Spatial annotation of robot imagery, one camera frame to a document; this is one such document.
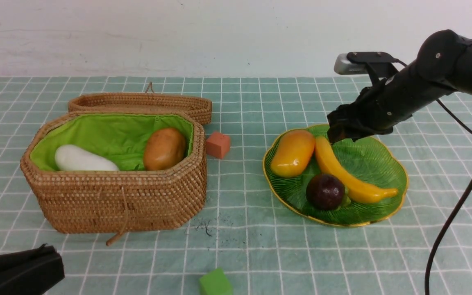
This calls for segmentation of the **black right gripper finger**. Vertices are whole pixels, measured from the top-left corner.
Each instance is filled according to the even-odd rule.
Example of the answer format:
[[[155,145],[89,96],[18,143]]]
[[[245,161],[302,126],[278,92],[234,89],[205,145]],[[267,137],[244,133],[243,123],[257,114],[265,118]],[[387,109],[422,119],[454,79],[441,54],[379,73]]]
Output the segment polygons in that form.
[[[335,144],[348,139],[356,142],[356,129],[354,127],[341,123],[332,126],[329,125],[328,140],[330,144]]]

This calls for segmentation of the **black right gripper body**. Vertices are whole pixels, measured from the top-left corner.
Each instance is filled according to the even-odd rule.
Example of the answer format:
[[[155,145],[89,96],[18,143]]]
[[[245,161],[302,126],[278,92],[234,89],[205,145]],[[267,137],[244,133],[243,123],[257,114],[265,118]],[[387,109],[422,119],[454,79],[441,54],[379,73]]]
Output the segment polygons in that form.
[[[329,125],[345,124],[356,129],[357,140],[386,135],[393,127],[440,97],[455,92],[450,86],[423,78],[416,68],[405,68],[360,92],[327,115]]]

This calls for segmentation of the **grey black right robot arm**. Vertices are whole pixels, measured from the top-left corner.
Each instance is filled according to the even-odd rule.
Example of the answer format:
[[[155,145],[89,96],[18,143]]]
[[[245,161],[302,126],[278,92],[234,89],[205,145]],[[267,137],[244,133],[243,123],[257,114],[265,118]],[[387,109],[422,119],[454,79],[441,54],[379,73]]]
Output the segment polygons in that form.
[[[385,52],[349,52],[335,62],[340,75],[367,73],[371,86],[327,115],[328,140],[386,135],[398,123],[454,92],[472,95],[472,39],[452,30],[429,36],[413,62],[397,70]]]

